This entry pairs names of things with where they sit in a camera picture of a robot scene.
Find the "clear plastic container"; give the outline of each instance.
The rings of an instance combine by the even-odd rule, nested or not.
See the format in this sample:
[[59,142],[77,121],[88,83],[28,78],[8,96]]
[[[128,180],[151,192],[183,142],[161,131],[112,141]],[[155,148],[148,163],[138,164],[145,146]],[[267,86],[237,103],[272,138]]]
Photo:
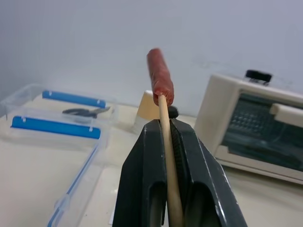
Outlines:
[[104,169],[110,121],[39,109],[36,88],[1,103],[1,225],[76,227]]
[[[70,109],[84,109],[86,111],[108,109],[98,113],[96,120],[107,120],[109,123],[114,123],[117,120],[115,99],[95,94],[43,87],[37,84],[27,85],[1,101],[0,105],[0,112],[4,114],[8,114],[16,107],[27,107],[58,113]],[[89,124],[91,121],[87,117],[82,119],[82,123],[84,122]]]

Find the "oven handle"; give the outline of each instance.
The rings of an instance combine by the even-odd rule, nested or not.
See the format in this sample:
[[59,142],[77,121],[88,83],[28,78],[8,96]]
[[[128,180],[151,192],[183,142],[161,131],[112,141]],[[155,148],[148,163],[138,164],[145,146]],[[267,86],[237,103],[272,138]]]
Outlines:
[[282,104],[273,104],[269,111],[275,120],[303,128],[303,110]]

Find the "white wall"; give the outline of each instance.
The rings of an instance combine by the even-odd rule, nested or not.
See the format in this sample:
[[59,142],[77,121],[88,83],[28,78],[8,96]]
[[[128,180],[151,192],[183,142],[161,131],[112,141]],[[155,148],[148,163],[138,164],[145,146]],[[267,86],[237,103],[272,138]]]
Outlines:
[[265,70],[303,91],[302,9],[301,0],[3,0],[0,98],[38,82],[138,105],[156,46],[186,114],[197,114],[216,70]]

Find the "wooden dowel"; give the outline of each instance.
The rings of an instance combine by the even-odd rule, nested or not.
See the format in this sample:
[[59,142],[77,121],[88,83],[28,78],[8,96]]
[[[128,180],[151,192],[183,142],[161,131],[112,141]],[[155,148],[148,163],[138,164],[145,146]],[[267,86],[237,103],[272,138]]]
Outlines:
[[167,207],[170,227],[184,227],[183,210],[178,186],[176,163],[173,153],[169,112],[166,97],[159,96],[160,122],[164,140],[165,162],[167,172]]

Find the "toaster oven knob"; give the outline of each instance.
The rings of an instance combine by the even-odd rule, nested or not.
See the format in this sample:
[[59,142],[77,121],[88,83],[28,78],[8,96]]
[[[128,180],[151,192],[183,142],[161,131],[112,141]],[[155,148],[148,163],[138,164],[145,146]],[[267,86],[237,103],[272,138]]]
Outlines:
[[245,77],[249,78],[250,82],[262,83],[263,85],[267,86],[270,83],[272,75],[257,70],[247,70]]

